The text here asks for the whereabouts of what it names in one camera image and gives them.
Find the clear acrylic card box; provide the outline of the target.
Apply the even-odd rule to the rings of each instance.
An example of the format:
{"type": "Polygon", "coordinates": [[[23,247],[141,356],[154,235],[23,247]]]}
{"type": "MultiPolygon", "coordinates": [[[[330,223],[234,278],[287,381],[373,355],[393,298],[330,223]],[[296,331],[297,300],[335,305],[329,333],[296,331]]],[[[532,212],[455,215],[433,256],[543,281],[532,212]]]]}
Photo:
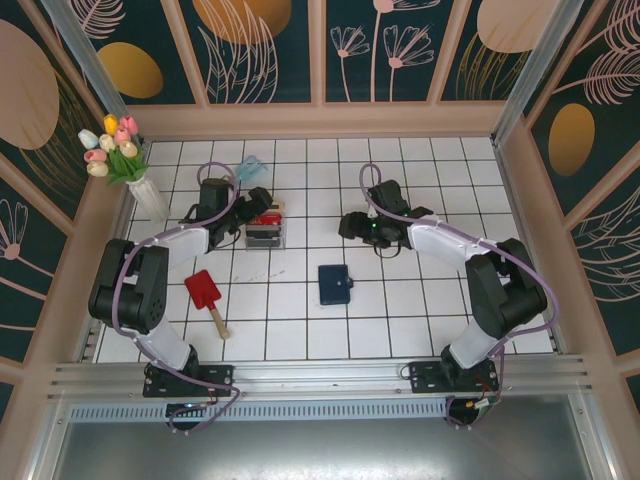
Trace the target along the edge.
{"type": "Polygon", "coordinates": [[[245,225],[247,249],[284,249],[286,222],[284,203],[274,201],[271,207],[245,225]]]}

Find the navy leather card holder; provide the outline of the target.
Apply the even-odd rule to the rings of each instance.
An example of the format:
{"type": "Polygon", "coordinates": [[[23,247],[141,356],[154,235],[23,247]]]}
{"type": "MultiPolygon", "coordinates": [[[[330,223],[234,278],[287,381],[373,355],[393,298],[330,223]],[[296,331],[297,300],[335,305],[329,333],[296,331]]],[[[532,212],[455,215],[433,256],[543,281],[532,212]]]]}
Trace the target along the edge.
{"type": "Polygon", "coordinates": [[[320,265],[318,282],[322,306],[347,305],[350,302],[353,280],[347,265],[320,265]]]}

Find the stack of black cards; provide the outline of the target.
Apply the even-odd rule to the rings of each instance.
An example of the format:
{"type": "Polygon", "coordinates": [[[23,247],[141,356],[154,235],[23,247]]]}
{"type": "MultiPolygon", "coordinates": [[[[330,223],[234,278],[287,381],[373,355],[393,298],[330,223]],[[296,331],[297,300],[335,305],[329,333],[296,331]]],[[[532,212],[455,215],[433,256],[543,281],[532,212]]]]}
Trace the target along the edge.
{"type": "Polygon", "coordinates": [[[245,229],[246,246],[249,249],[281,248],[283,229],[278,226],[247,225],[245,229]]]}

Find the red toy shovel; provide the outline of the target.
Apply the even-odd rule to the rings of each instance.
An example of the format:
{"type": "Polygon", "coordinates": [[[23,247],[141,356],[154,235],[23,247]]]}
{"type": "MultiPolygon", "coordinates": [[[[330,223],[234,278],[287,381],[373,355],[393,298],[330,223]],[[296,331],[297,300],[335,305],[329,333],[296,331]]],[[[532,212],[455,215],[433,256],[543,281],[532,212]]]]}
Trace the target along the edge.
{"type": "Polygon", "coordinates": [[[207,270],[200,270],[184,280],[190,298],[198,310],[209,311],[216,326],[219,337],[222,340],[230,338],[230,332],[222,319],[216,306],[216,302],[222,295],[207,270]]]}

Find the white ribbed vase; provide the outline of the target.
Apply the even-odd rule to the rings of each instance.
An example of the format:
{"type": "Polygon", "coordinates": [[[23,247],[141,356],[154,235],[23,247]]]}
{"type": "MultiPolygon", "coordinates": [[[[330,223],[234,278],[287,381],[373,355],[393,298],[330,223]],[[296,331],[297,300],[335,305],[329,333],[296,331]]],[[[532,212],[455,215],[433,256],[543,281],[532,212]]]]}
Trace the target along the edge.
{"type": "Polygon", "coordinates": [[[165,222],[170,210],[167,202],[160,195],[154,182],[146,175],[133,182],[127,182],[130,193],[149,219],[155,223],[165,222]]]}

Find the artificial tulip bouquet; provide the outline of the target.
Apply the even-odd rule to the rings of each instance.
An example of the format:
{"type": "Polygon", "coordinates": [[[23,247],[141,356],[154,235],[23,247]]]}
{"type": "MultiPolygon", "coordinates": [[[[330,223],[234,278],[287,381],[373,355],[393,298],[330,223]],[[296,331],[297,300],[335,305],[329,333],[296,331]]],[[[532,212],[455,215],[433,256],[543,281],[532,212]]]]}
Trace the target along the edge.
{"type": "Polygon", "coordinates": [[[101,135],[88,129],[77,133],[85,148],[83,158],[88,175],[107,178],[110,185],[140,181],[148,165],[143,160],[143,148],[136,141],[139,129],[134,118],[108,114],[103,118],[103,128],[101,135]]]}

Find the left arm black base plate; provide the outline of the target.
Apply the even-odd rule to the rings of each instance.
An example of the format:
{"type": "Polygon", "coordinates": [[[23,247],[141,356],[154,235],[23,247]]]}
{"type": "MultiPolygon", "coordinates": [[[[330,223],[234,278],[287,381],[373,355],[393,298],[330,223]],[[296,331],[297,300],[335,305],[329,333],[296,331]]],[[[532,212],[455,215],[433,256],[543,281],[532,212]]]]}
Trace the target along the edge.
{"type": "MultiPolygon", "coordinates": [[[[182,371],[182,374],[198,381],[219,385],[231,385],[233,383],[233,370],[231,365],[199,365],[190,370],[182,371]]],[[[148,363],[144,368],[145,380],[142,395],[145,398],[195,398],[208,397],[207,388],[177,378],[166,370],[157,368],[148,363]]],[[[228,390],[219,387],[214,389],[215,397],[229,397],[228,390]]]]}

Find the aluminium mounting rail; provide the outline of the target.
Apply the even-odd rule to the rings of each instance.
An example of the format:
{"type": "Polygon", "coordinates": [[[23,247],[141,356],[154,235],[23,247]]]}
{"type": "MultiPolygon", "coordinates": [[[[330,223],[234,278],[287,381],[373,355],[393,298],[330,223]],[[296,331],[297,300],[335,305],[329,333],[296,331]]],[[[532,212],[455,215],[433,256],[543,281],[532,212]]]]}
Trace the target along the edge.
{"type": "MultiPolygon", "coordinates": [[[[241,361],[233,385],[246,400],[407,398],[407,360],[241,361]]],[[[79,363],[55,367],[49,400],[137,401],[143,398],[142,363],[79,363]]],[[[595,386],[578,355],[509,355],[506,396],[586,392],[595,386]]]]}

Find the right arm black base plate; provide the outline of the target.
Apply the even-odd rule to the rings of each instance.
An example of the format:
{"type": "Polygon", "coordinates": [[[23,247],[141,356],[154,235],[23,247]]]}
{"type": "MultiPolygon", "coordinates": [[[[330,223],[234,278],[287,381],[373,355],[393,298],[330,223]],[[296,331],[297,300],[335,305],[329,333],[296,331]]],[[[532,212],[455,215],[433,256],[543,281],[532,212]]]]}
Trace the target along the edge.
{"type": "Polygon", "coordinates": [[[408,367],[413,393],[481,393],[497,391],[500,386],[495,363],[489,359],[454,373],[447,373],[440,361],[416,361],[408,367]]]}

